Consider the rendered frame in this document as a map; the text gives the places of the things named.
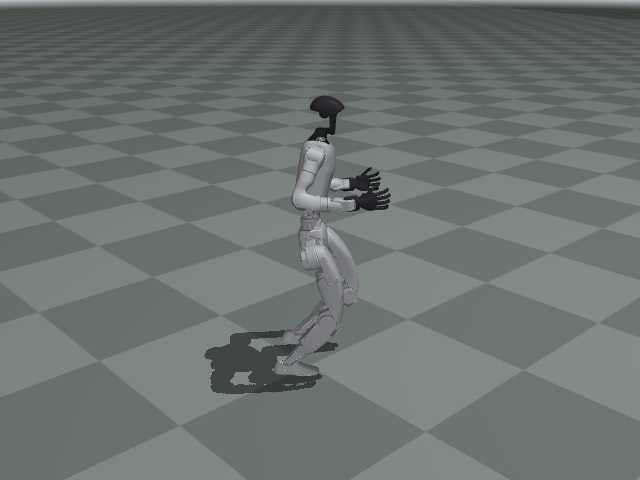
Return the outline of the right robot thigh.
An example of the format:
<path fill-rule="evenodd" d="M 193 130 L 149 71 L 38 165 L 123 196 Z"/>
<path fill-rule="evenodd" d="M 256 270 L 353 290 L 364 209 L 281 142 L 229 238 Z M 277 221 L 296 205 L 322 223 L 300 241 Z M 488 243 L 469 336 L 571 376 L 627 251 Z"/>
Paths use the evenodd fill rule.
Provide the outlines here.
<path fill-rule="evenodd" d="M 338 267 L 324 245 L 317 245 L 316 240 L 305 244 L 305 250 L 300 253 L 301 261 L 307 271 L 316 270 L 316 283 L 320 294 L 328 307 L 322 309 L 317 322 L 323 315 L 332 315 L 338 328 L 344 309 L 344 289 Z M 335 329 L 335 330 L 336 330 Z"/>

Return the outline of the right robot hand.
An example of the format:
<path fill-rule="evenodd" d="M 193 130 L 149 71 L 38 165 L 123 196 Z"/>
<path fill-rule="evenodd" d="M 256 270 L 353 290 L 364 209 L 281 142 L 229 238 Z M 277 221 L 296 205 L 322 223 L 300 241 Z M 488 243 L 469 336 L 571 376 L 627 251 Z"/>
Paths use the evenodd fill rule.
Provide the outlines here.
<path fill-rule="evenodd" d="M 360 207 L 365 209 L 365 210 L 368 210 L 368 211 L 387 209 L 389 207 L 388 205 L 386 205 L 386 206 L 377 206 L 377 205 L 388 204 L 390 202 L 390 199 L 388 199 L 386 201 L 380 201 L 380 202 L 378 202 L 378 200 L 383 200 L 383 199 L 389 198 L 391 196 L 390 193 L 388 193 L 388 195 L 385 195 L 385 196 L 380 196 L 380 197 L 377 197 L 377 196 L 387 193 L 389 191 L 389 189 L 386 188 L 385 190 L 377 192 L 377 193 L 372 192 L 379 186 L 380 186 L 380 183 L 377 183 L 367 193 L 363 193 L 359 198 L 358 198 L 357 195 L 355 195 L 355 196 L 347 196 L 347 197 L 345 197 L 343 199 L 344 200 L 353 200 L 353 199 L 355 199 L 355 201 L 356 201 L 356 209 L 353 210 L 353 211 L 359 211 Z M 347 211 L 347 212 L 351 212 L 351 211 Z"/>

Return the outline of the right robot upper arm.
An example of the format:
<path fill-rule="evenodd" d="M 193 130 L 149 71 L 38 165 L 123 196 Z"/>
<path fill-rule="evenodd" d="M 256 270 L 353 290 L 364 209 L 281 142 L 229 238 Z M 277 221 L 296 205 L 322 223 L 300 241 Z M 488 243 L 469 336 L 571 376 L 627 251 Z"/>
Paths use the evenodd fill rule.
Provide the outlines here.
<path fill-rule="evenodd" d="M 299 193 L 306 193 L 307 189 L 313 185 L 318 170 L 322 167 L 324 160 L 325 150 L 323 148 L 312 145 L 310 148 L 308 147 L 306 149 L 301 171 L 291 197 L 291 202 L 297 210 L 304 211 L 306 209 L 298 207 L 295 204 L 296 195 Z"/>

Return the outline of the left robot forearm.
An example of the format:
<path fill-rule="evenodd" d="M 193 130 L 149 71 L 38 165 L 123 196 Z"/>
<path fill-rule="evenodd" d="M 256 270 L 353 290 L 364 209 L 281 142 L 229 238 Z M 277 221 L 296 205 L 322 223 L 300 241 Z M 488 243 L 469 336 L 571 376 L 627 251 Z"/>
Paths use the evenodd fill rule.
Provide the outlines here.
<path fill-rule="evenodd" d="M 333 192 L 337 192 L 339 190 L 349 189 L 349 188 L 350 188 L 350 179 L 333 178 L 331 181 L 329 190 Z"/>

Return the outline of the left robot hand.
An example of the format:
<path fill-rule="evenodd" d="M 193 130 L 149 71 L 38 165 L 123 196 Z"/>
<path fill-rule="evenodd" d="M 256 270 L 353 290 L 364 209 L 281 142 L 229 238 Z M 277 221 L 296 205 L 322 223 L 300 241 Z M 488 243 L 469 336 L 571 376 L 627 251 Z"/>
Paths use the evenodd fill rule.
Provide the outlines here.
<path fill-rule="evenodd" d="M 349 189 L 342 189 L 342 191 L 354 191 L 355 188 L 360 190 L 360 191 L 370 190 L 371 188 L 369 188 L 369 186 L 375 186 L 377 184 L 377 183 L 370 183 L 370 182 L 379 181 L 381 179 L 381 177 L 370 179 L 372 177 L 378 176 L 379 172 L 377 172 L 375 174 L 372 174 L 372 175 L 369 175 L 369 176 L 365 175 L 371 169 L 372 169 L 372 167 L 369 167 L 366 171 L 364 171 L 360 176 L 358 175 L 355 179 L 353 177 L 343 178 L 343 179 L 350 179 L 350 188 Z M 378 182 L 378 183 L 380 183 L 380 182 Z M 377 187 L 375 190 L 379 190 L 379 188 Z"/>

